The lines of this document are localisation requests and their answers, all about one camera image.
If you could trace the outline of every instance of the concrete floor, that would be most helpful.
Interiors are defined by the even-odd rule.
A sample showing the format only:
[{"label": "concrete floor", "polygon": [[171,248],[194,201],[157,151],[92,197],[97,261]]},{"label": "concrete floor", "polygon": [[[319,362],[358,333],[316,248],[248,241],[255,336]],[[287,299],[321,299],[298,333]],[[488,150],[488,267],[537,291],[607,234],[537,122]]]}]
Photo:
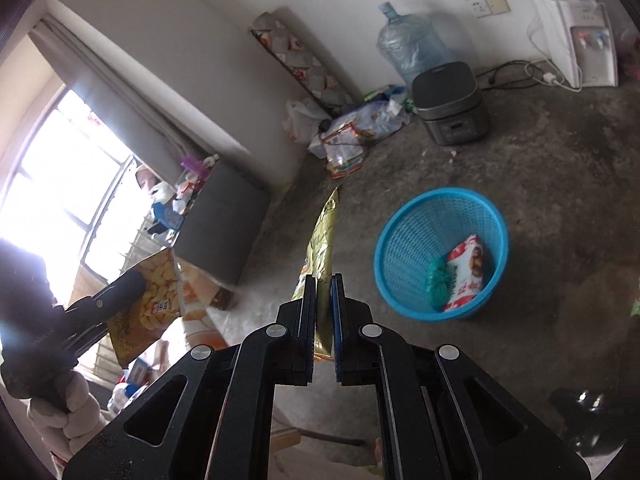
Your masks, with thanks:
[{"label": "concrete floor", "polygon": [[[348,296],[369,303],[374,320],[408,342],[453,343],[545,424],[562,420],[548,403],[559,386],[614,388],[620,347],[640,276],[640,86],[571,94],[536,87],[486,92],[493,131],[480,142],[436,146],[414,121],[370,150],[342,181],[334,272]],[[228,341],[272,322],[293,292],[323,203],[337,185],[320,160],[265,222],[246,266],[237,304],[220,312]],[[511,253],[490,302],[468,320],[428,324],[396,314],[372,272],[378,236],[392,214],[420,193],[468,187],[504,215]],[[309,388],[281,388],[276,404],[295,425],[341,436],[379,435],[372,387],[343,388],[332,364],[317,364]],[[331,460],[371,463],[369,450],[303,439]]]}]

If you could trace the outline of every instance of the red and white package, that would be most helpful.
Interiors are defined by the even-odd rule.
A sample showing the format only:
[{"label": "red and white package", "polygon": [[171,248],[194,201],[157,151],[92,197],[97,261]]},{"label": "red and white package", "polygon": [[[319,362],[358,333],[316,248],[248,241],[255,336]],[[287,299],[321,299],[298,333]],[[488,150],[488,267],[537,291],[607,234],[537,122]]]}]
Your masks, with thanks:
[{"label": "red and white package", "polygon": [[447,267],[453,276],[451,297],[443,312],[459,308],[475,298],[482,290],[484,249],[478,235],[471,235],[447,256]]}]

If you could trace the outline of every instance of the blue container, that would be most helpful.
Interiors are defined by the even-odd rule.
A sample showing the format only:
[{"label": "blue container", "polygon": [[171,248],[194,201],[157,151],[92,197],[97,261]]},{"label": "blue container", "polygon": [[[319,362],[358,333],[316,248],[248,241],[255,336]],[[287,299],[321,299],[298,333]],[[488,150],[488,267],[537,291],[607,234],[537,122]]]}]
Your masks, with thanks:
[{"label": "blue container", "polygon": [[[426,299],[427,268],[472,234],[484,245],[484,289],[464,306],[435,310]],[[507,226],[495,206],[475,191],[444,187],[414,198],[386,225],[374,258],[376,285],[403,316],[422,321],[468,317],[491,296],[508,254]]]}]

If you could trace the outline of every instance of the white cloth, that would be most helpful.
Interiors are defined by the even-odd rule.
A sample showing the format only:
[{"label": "white cloth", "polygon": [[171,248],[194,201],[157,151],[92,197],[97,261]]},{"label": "white cloth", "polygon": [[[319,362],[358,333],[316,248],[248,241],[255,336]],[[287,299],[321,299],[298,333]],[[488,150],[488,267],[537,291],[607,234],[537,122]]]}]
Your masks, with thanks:
[{"label": "white cloth", "polygon": [[68,462],[107,425],[107,421],[100,414],[98,401],[89,394],[89,385],[81,374],[76,371],[62,374],[54,384],[65,399],[69,413],[34,397],[29,402],[27,416],[47,448]]}]

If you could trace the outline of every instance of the blue water bottle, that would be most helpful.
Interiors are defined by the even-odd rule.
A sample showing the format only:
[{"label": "blue water bottle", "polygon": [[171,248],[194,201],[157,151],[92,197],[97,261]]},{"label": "blue water bottle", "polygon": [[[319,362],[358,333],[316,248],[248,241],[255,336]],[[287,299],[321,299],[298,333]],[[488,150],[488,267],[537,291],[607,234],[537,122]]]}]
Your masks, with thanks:
[{"label": "blue water bottle", "polygon": [[422,72],[453,61],[428,16],[400,15],[389,2],[378,9],[388,19],[380,30],[378,50],[404,79],[407,88]]}]

